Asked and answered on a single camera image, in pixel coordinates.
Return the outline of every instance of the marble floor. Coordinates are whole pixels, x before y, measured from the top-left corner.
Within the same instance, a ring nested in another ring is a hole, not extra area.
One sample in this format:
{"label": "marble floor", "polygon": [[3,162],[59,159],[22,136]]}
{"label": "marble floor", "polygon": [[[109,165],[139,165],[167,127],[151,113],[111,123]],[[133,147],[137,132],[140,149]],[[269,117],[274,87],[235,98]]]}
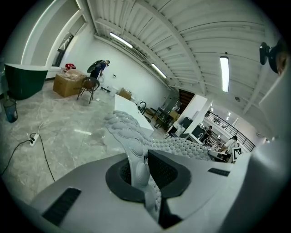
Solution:
{"label": "marble floor", "polygon": [[[84,163],[122,152],[105,146],[102,140],[106,130],[103,118],[114,108],[114,98],[109,93],[97,90],[88,104],[89,93],[77,101],[76,96],[59,96],[52,87],[53,81],[46,81],[42,91],[18,101],[16,122],[7,122],[4,111],[0,114],[0,172],[18,143],[28,139],[26,133],[37,132],[41,124],[40,136],[55,180]],[[163,129],[153,129],[153,138],[166,137]],[[9,192],[26,203],[53,183],[40,140],[34,147],[26,142],[17,148],[2,179]]]}

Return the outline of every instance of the person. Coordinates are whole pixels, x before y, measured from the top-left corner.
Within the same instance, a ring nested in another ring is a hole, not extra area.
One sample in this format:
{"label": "person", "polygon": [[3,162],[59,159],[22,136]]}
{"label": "person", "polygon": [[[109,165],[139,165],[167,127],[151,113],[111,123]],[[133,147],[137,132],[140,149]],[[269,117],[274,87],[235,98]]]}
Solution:
{"label": "person", "polygon": [[90,77],[93,77],[93,78],[98,78],[99,76],[99,73],[100,73],[100,76],[103,75],[103,70],[109,66],[110,64],[110,61],[109,60],[99,60],[99,61],[96,61],[94,63],[94,65],[96,65],[95,69],[90,73]]}
{"label": "person", "polygon": [[281,74],[285,70],[289,54],[290,51],[283,38],[279,39],[277,45],[273,47],[270,51],[269,54],[270,67],[279,76],[281,76]]}
{"label": "person", "polygon": [[204,142],[212,134],[212,126],[208,126],[205,135],[202,137],[201,142]]}
{"label": "person", "polygon": [[207,113],[205,114],[205,117],[209,117],[210,115],[210,110],[207,111]]}
{"label": "person", "polygon": [[232,154],[232,149],[238,147],[237,136],[233,136],[225,145],[222,146],[218,152],[223,152],[226,150],[227,154]]}

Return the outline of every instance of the ceiling beam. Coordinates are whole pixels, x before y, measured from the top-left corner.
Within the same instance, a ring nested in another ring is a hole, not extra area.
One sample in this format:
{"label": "ceiling beam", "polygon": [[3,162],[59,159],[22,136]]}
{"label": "ceiling beam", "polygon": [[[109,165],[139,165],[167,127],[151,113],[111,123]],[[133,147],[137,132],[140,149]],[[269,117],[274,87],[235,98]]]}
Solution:
{"label": "ceiling beam", "polygon": [[[180,35],[180,33],[177,31],[177,29],[154,7],[146,3],[144,0],[136,0],[136,3],[142,6],[144,9],[146,9],[149,13],[151,13],[157,20],[159,20],[164,27],[168,29],[170,34],[173,36],[173,38],[178,42],[178,44],[183,48],[185,54],[188,56],[190,63],[192,64],[192,68],[194,70],[194,73],[197,77],[197,79],[203,80],[203,75],[201,73],[201,70],[198,66],[197,60],[192,54],[192,51],[190,50],[189,46],[185,42],[184,38]],[[206,86],[203,82],[200,82],[200,86],[202,89],[202,93],[206,94]]]}
{"label": "ceiling beam", "polygon": [[94,14],[93,14],[93,10],[92,10],[92,6],[91,6],[90,0],[87,0],[87,4],[88,4],[88,7],[89,7],[90,15],[92,17],[92,21],[93,21],[93,24],[95,26],[96,32],[97,32],[97,34],[99,34],[98,28],[97,28],[97,25],[96,25],[96,22],[95,22],[95,17],[94,17]]}
{"label": "ceiling beam", "polygon": [[[113,23],[110,23],[102,18],[96,19],[96,23],[102,24],[106,27],[109,27],[120,34],[122,33],[123,29]],[[135,36],[127,32],[126,30],[123,31],[123,35],[126,36],[129,40],[139,46],[144,52],[146,52],[154,61],[154,63],[166,74],[166,76],[175,76],[174,73],[170,70],[170,68],[162,61],[161,58],[158,57],[149,47],[147,47],[144,43],[142,43],[139,39]]]}
{"label": "ceiling beam", "polygon": [[243,110],[243,114],[245,114],[251,107],[251,105],[254,103],[254,101],[256,100],[259,92],[261,91],[268,73],[270,72],[270,66],[269,64],[265,64],[264,66],[262,66],[261,68],[261,72],[259,75],[259,81],[256,84],[256,87],[251,95],[251,98],[249,99],[247,105],[245,106],[244,110]]}
{"label": "ceiling beam", "polygon": [[[181,80],[188,80],[188,81],[196,81],[196,82],[199,82],[198,80],[193,80],[191,78],[187,78],[187,77],[179,77],[179,76],[176,76],[176,77],[172,77],[172,76],[168,76],[168,78],[177,78],[177,79],[181,79]],[[242,86],[245,86],[246,88],[250,89],[251,91],[254,91],[254,88],[251,87],[250,85],[247,85],[247,84],[244,84],[244,83],[241,83],[237,80],[233,80],[233,79],[229,79],[230,82],[233,82],[233,83],[236,83],[236,84],[239,84],[239,85],[242,85]]]}
{"label": "ceiling beam", "polygon": [[153,75],[160,83],[162,83],[164,86],[166,86],[167,88],[169,88],[169,85],[167,85],[163,80],[161,80],[161,78],[155,74],[149,67],[147,67],[144,63],[142,63],[141,61],[137,60],[132,54],[130,54],[129,52],[127,52],[126,50],[123,49],[123,47],[118,46],[115,43],[112,43],[111,41],[109,41],[106,38],[100,37],[98,35],[94,35],[94,37],[106,44],[109,44],[110,46],[116,48],[117,50],[119,50],[120,52],[126,54],[127,56],[129,56],[131,59],[133,59],[135,62],[137,62],[139,65],[141,65],[143,68],[145,68],[151,75]]}
{"label": "ceiling beam", "polygon": [[182,34],[187,34],[187,33],[192,33],[192,32],[196,32],[199,30],[204,30],[204,29],[214,29],[214,28],[220,28],[220,27],[242,27],[244,26],[245,30],[250,30],[250,27],[253,26],[263,26],[263,24],[260,23],[255,23],[255,22],[246,22],[246,21],[218,21],[218,22],[207,22],[205,24],[200,24],[200,25],[196,25],[194,27],[191,28],[187,28],[184,29],[182,31],[180,31],[180,33]]}
{"label": "ceiling beam", "polygon": [[133,9],[133,5],[134,4],[135,4],[135,0],[128,0],[128,7],[126,8],[125,18],[122,20],[122,33],[121,33],[122,35],[124,33],[126,23],[127,23],[128,18],[129,18],[130,14],[131,14],[131,11]]}
{"label": "ceiling beam", "polygon": [[[272,32],[272,29],[269,27],[269,22],[265,19],[265,40],[268,46],[273,46],[275,43],[274,34]],[[267,62],[265,65],[261,66],[261,71],[259,74],[258,82],[256,84],[256,87],[251,95],[251,98],[249,99],[247,105],[245,106],[244,110],[242,111],[243,114],[245,114],[253,105],[254,101],[256,100],[258,94],[260,93],[262,87],[264,86],[264,83],[266,81],[266,78],[269,74],[269,72],[273,72],[270,68],[269,62]]]}

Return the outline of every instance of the power strip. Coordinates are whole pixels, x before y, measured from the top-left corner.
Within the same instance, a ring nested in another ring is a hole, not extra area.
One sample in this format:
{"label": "power strip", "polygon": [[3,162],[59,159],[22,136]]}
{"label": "power strip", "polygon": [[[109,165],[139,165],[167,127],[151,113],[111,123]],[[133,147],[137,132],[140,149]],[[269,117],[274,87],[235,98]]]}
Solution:
{"label": "power strip", "polygon": [[38,133],[35,134],[35,136],[33,137],[34,141],[30,143],[30,145],[33,147],[36,142],[37,142],[37,139],[40,137],[40,135]]}

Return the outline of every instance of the white pillar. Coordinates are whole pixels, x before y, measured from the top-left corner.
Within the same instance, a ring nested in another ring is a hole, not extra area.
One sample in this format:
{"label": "white pillar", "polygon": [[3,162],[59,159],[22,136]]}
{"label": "white pillar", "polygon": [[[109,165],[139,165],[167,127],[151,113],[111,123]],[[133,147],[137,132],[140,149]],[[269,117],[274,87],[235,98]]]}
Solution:
{"label": "white pillar", "polygon": [[234,127],[236,125],[237,121],[238,121],[238,118],[231,125]]}
{"label": "white pillar", "polygon": [[189,127],[185,130],[184,133],[192,133],[193,130],[201,123],[204,119],[205,114],[209,110],[211,103],[213,102],[212,99],[208,99],[206,103],[203,105],[202,109],[195,115],[193,118],[193,122],[189,125]]}
{"label": "white pillar", "polygon": [[200,95],[194,95],[194,97],[189,102],[188,106],[182,112],[181,116],[178,118],[177,122],[181,124],[185,117],[193,118],[197,111],[200,111],[207,99]]}

